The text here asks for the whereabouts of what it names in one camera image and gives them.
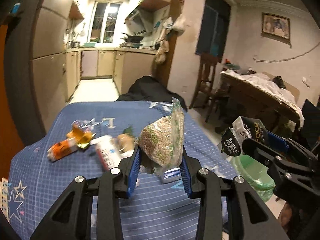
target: wok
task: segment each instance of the wok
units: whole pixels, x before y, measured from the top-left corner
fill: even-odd
[[[127,35],[127,38],[123,38],[126,42],[134,42],[134,43],[140,43],[142,41],[143,37],[138,35],[129,35],[127,33],[122,33]]]

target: trash can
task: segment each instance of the trash can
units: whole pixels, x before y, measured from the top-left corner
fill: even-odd
[[[264,202],[267,202],[275,187],[274,180],[267,174],[268,168],[248,155],[232,157],[230,161],[236,171],[246,179]]]

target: electrical wire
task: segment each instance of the electrical wire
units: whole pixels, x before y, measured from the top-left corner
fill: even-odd
[[[253,60],[255,62],[265,62],[265,63],[275,63],[275,62],[283,62],[283,61],[289,61],[289,60],[292,60],[292,59],[295,59],[295,58],[298,58],[298,57],[302,57],[306,54],[308,54],[309,52],[313,51],[316,47],[318,47],[320,45],[320,42],[314,46],[312,49],[308,50],[307,52],[301,54],[301,55],[298,55],[298,56],[295,56],[295,57],[291,57],[291,58],[286,58],[286,59],[280,59],[280,60],[261,60],[261,59],[256,59],[255,57],[253,58]]]

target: tiled floor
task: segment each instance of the tiled floor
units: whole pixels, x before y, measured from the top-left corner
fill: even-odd
[[[119,94],[112,79],[95,79],[95,80],[81,80],[78,88],[76,89],[70,103],[75,102],[94,102],[94,101],[116,101]],[[214,145],[221,141],[221,135],[214,131],[214,128],[221,125],[218,116],[212,113],[208,123],[204,121],[207,108],[193,108],[188,111],[191,117],[202,128],[205,135],[209,138]],[[284,201],[279,200],[276,202],[276,196],[273,195],[266,203],[268,208],[272,211],[274,216],[278,218],[280,211],[284,206]],[[228,234],[223,233],[222,238],[228,240]]]
[[[119,97],[118,91],[112,78],[81,80],[70,103],[75,102],[97,102],[116,101]]]

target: framed painting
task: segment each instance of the framed painting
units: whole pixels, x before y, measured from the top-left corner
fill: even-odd
[[[262,13],[261,36],[291,45],[290,19],[279,15]]]

